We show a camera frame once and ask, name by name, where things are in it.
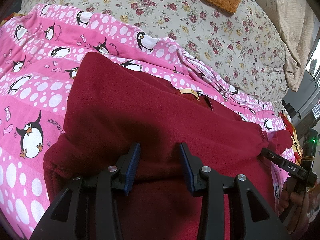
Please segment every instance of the floral bedsheet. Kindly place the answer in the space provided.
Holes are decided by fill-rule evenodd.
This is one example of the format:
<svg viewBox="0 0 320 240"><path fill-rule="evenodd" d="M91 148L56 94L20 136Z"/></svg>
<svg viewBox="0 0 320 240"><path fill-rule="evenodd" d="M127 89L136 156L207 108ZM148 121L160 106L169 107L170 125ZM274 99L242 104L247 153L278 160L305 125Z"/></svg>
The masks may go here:
<svg viewBox="0 0 320 240"><path fill-rule="evenodd" d="M254 0L241 0L233 15L201 0L23 0L20 12L37 3L111 14L153 37L172 38L226 82L271 101L275 111L287 93L279 34Z"/></svg>

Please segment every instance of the red cloth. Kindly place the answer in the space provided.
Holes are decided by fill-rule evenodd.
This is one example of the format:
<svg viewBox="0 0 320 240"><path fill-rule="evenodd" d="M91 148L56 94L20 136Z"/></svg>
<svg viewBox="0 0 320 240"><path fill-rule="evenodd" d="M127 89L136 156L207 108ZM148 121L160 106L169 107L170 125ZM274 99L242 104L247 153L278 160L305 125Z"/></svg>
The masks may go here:
<svg viewBox="0 0 320 240"><path fill-rule="evenodd" d="M274 208L270 169L257 158L267 137L259 125L161 78L128 70L101 54L84 57L67 103L64 130L44 155L52 201L75 173L97 174L141 143L135 185L118 199L124 239L194 240L201 198L185 186L179 143L223 175L245 174ZM229 239L226 214L226 239Z"/></svg>

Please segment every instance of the pink bedsheet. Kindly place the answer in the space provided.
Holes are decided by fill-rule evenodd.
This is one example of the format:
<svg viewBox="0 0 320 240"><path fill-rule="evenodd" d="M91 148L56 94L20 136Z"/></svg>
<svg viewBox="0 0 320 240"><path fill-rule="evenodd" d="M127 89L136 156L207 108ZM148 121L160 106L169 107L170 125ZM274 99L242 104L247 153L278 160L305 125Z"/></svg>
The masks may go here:
<svg viewBox="0 0 320 240"><path fill-rule="evenodd" d="M284 129L270 102L238 92L174 40L152 38L110 15L39 4L3 25L0 42L0 208L21 236L19 227L29 238L49 206L43 154L64 132L68 93L89 51L207 95L270 136ZM292 149L282 156L294 160ZM287 174L272 166L272 177L277 204Z"/></svg>

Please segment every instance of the tag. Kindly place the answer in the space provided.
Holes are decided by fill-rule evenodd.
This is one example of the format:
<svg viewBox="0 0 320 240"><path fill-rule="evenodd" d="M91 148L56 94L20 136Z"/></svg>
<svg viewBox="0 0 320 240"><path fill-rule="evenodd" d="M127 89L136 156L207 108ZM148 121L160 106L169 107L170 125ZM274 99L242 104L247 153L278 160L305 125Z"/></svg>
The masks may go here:
<svg viewBox="0 0 320 240"><path fill-rule="evenodd" d="M192 88L183 88L183 89L180 89L180 93L182 93L182 94L194 94L194 95L197 97L198 101L200 101L197 92L194 91Z"/></svg>

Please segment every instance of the penguin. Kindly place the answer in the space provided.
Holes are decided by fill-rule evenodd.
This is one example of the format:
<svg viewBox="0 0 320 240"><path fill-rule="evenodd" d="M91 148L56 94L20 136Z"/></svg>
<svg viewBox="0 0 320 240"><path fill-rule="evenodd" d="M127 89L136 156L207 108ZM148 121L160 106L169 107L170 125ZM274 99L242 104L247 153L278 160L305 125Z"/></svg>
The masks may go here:
<svg viewBox="0 0 320 240"><path fill-rule="evenodd" d="M43 148L43 131L40 125L41 110L35 122L27 123L24 128L16 127L17 133L21 136L20 146L22 158L34 158Z"/></svg>
<svg viewBox="0 0 320 240"><path fill-rule="evenodd" d="M50 4L46 4L46 5L42 8L41 14L45 15L45 14L47 13L47 11L48 11L48 9L49 9L49 5L50 5Z"/></svg>
<svg viewBox="0 0 320 240"><path fill-rule="evenodd" d="M54 49L54 50L51 52L51 56L52 56L52 57L54 57L54 56L57 56L57 57L65 57L66 55L69 54L70 51L71 51L70 48L64 48L64 46L62 46L62 47L59 47L59 48Z"/></svg>
<svg viewBox="0 0 320 240"><path fill-rule="evenodd" d="M244 114L238 112L239 116L241 117L242 121L246 121L246 122L249 122L249 120L245 117Z"/></svg>
<svg viewBox="0 0 320 240"><path fill-rule="evenodd" d="M11 72L19 72L22 69L25 60L26 60L26 56L24 56L23 61L18 61L18 62L13 61L13 68L12 68Z"/></svg>
<svg viewBox="0 0 320 240"><path fill-rule="evenodd" d="M18 25L16 27L16 31L14 33L14 37L17 37L18 40L21 39L21 37L27 32L28 30L23 27L22 25Z"/></svg>
<svg viewBox="0 0 320 240"><path fill-rule="evenodd" d="M141 47L153 51L153 47L158 43L160 39L152 38L149 35L146 35L144 32L139 32L137 34L137 42L139 48Z"/></svg>
<svg viewBox="0 0 320 240"><path fill-rule="evenodd" d="M126 62L120 64L120 66L128 68L128 69L131 69L131 70L135 70L135 71L141 71L142 70L142 66L134 64L134 63L131 63L131 62L133 62L133 60L126 61Z"/></svg>
<svg viewBox="0 0 320 240"><path fill-rule="evenodd" d="M104 43L99 43L98 46L92 46L97 51L99 51L101 54L109 54L109 50L106 47L107 38L105 38Z"/></svg>
<svg viewBox="0 0 320 240"><path fill-rule="evenodd" d="M47 40L51 40L54 36L54 25L55 25L56 22L53 23L52 26L50 26L46 31L44 31L45 33L45 38Z"/></svg>
<svg viewBox="0 0 320 240"><path fill-rule="evenodd" d="M73 69L65 69L64 71L69 72L70 79L74 79L77 75L78 69L78 67L75 67Z"/></svg>
<svg viewBox="0 0 320 240"><path fill-rule="evenodd" d="M91 18L93 13L89 13L89 12L85 12L85 11L80 11L77 13L77 22L78 22L78 25L80 25L80 23L83 23L83 24L89 24L89 20Z"/></svg>
<svg viewBox="0 0 320 240"><path fill-rule="evenodd" d="M230 85L228 91L231 93L231 95L235 95L235 94L239 93L238 90L234 86L231 86L231 85Z"/></svg>
<svg viewBox="0 0 320 240"><path fill-rule="evenodd" d="M17 81L13 82L12 85L10 86L10 88L9 88L8 94L10 94L10 91L12 91L12 90L17 92L19 90L19 88L31 78L32 78L32 75L23 76L22 78L20 78Z"/></svg>
<svg viewBox="0 0 320 240"><path fill-rule="evenodd" d="M272 121L270 119L266 119L264 121L264 127L267 128L269 131L273 129Z"/></svg>

